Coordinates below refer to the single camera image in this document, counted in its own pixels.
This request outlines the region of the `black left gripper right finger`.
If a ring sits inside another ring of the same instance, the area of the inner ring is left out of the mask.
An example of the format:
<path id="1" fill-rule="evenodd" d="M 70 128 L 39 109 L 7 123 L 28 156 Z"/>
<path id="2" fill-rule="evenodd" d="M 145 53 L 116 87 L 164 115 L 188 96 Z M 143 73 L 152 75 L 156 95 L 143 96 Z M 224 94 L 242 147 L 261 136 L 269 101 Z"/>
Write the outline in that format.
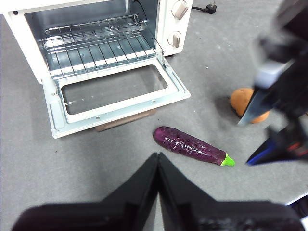
<path id="1" fill-rule="evenodd" d="M 163 154 L 157 174 L 167 231 L 302 231 L 296 212 L 270 201 L 217 201 L 187 179 Z"/>

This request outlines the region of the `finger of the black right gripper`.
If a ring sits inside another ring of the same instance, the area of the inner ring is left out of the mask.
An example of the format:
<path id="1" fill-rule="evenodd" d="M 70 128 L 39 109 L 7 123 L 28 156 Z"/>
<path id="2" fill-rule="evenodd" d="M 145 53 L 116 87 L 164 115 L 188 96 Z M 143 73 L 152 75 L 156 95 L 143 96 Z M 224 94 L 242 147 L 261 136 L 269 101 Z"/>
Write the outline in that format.
<path id="1" fill-rule="evenodd" d="M 270 89 L 255 88 L 255 91 L 238 122 L 239 126 L 246 126 L 252 120 L 273 109 L 273 100 L 270 97 Z"/>
<path id="2" fill-rule="evenodd" d="M 248 158 L 248 165 L 308 160 L 308 134 L 303 126 L 288 125 L 280 131 L 269 128 L 267 135 L 268 138 Z"/>

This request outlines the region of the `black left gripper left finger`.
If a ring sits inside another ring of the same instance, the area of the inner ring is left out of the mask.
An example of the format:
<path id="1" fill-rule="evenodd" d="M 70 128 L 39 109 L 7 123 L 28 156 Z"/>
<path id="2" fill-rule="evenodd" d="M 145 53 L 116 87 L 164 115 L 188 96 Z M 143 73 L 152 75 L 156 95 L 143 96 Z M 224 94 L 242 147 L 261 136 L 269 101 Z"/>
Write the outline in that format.
<path id="1" fill-rule="evenodd" d="M 24 211 L 14 231 L 141 231 L 157 196 L 157 153 L 99 202 L 45 204 Z"/>

